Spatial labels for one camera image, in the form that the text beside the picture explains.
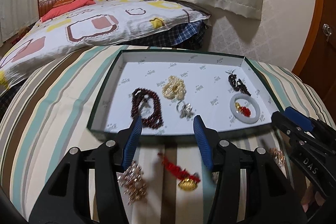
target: patterned wallpaper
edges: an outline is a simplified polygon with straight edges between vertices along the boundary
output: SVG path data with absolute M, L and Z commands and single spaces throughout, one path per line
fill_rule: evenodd
M 261 21 L 206 7 L 213 28 L 207 30 L 204 49 L 291 70 L 305 43 L 314 5 L 315 0 L 264 0 Z

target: shallow tray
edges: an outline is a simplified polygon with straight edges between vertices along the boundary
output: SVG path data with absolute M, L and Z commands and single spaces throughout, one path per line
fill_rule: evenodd
M 237 74 L 260 107 L 260 118 L 254 124 L 236 119 L 229 102 L 236 91 L 228 82 L 229 74 Z M 115 58 L 94 103 L 88 129 L 100 140 L 113 139 L 115 134 L 128 128 L 132 122 L 132 92 L 146 88 L 157 93 L 161 100 L 164 125 L 157 130 L 143 128 L 142 143 L 190 143 L 194 142 L 193 118 L 180 118 L 176 110 L 178 100 L 168 100 L 162 95 L 162 87 L 170 75 L 184 80 L 184 101 L 193 107 L 194 115 L 200 115 L 209 128 L 220 132 L 221 138 L 241 138 L 248 134 L 263 133 L 270 129 L 271 115 L 281 110 L 272 90 L 251 63 L 242 56 L 183 50 L 124 50 Z M 252 105 L 238 100 L 251 110 Z M 143 107 L 143 117 L 152 113 Z

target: ring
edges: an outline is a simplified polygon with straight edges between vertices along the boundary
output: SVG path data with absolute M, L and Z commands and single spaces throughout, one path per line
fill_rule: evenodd
M 246 117 L 237 110 L 235 102 L 238 99 L 244 99 L 244 100 L 251 103 L 251 105 L 255 109 L 255 116 L 253 118 L 252 117 Z M 255 122 L 257 122 L 257 120 L 260 117 L 260 107 L 259 107 L 257 101 L 254 100 L 252 97 L 248 96 L 247 94 L 243 94 L 243 93 L 238 93 L 238 94 L 233 95 L 233 97 L 230 100 L 230 110 L 231 110 L 232 114 L 239 121 L 244 122 L 244 123 L 255 123 Z
M 180 106 L 180 103 L 183 102 L 183 107 L 181 110 L 179 110 L 179 106 Z M 180 112 L 180 118 L 184 118 L 184 117 L 191 117 L 193 115 L 192 113 L 192 106 L 191 104 L 189 103 L 185 103 L 183 100 L 179 101 L 176 105 L 176 110 L 177 112 Z

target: pillow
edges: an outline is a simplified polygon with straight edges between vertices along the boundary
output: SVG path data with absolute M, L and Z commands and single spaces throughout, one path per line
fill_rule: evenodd
M 62 6 L 62 5 L 65 5 L 65 4 L 70 4 L 71 2 L 73 2 L 74 0 L 59 0 L 57 1 L 53 8 L 56 8 L 56 7 L 59 7 L 59 6 Z
M 75 0 L 70 4 L 65 4 L 56 8 L 52 8 L 43 17 L 41 17 L 41 22 L 45 22 L 49 19 L 61 16 L 67 12 L 71 12 L 80 7 L 83 7 L 84 5 L 93 5 L 93 4 L 96 4 L 93 0 Z

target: door knob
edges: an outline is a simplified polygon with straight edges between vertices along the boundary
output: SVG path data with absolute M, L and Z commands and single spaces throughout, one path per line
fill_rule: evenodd
M 329 37 L 333 34 L 333 31 L 328 24 L 323 24 L 322 30 L 323 30 L 323 33 L 327 36 L 327 42 L 328 42 Z

